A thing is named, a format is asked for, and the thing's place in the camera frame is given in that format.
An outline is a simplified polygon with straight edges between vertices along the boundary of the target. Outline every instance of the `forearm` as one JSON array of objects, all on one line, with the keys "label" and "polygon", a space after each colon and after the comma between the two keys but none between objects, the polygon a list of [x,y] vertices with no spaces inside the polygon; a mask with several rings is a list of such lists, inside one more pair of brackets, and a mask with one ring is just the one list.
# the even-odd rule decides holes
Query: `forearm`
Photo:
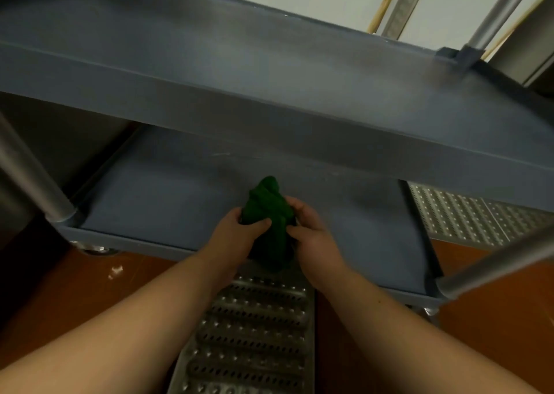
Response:
[{"label": "forearm", "polygon": [[119,304],[4,369],[0,391],[147,392],[215,294],[221,271],[211,263],[198,253],[176,264]]},{"label": "forearm", "polygon": [[405,394],[536,393],[350,269],[323,292],[366,357]]}]

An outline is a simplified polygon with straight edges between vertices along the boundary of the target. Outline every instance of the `person's right arm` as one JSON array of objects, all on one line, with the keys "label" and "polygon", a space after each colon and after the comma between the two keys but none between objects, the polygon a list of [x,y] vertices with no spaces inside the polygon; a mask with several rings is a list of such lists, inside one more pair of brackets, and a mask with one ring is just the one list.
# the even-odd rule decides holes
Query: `person's right arm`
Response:
[{"label": "person's right arm", "polygon": [[522,379],[426,322],[354,272],[314,209],[287,197],[297,256],[370,362],[405,394],[536,394]]}]

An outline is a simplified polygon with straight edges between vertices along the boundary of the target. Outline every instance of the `person's right hand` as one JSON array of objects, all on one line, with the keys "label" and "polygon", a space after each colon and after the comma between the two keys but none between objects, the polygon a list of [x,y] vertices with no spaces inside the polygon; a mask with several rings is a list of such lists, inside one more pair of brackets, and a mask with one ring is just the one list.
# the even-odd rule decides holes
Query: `person's right hand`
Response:
[{"label": "person's right hand", "polygon": [[298,241],[296,254],[302,272],[317,290],[325,292],[333,276],[348,266],[342,259],[337,244],[317,212],[303,201],[285,196],[293,208],[298,226],[287,226],[287,233]]}]

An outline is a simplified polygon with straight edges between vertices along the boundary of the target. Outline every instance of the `person's left hand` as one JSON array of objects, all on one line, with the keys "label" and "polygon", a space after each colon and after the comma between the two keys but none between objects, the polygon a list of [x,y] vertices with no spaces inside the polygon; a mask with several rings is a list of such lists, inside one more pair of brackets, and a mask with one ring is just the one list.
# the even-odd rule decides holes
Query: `person's left hand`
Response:
[{"label": "person's left hand", "polygon": [[272,225],[271,219],[241,225],[239,223],[242,209],[236,207],[219,221],[212,236],[200,253],[220,269],[218,290],[231,283],[237,268],[252,249],[254,240],[265,233]]}]

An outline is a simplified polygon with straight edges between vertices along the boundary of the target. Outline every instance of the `microfiber towel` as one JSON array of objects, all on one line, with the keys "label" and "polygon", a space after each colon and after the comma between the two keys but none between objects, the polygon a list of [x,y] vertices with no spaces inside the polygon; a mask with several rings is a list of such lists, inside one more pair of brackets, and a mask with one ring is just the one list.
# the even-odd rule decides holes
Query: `microfiber towel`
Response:
[{"label": "microfiber towel", "polygon": [[293,259],[293,240],[286,227],[295,225],[293,209],[279,194],[275,177],[265,177],[249,192],[249,199],[242,210],[241,222],[250,225],[265,218],[272,220],[271,227],[252,246],[248,258],[252,258],[269,272],[283,270]]}]

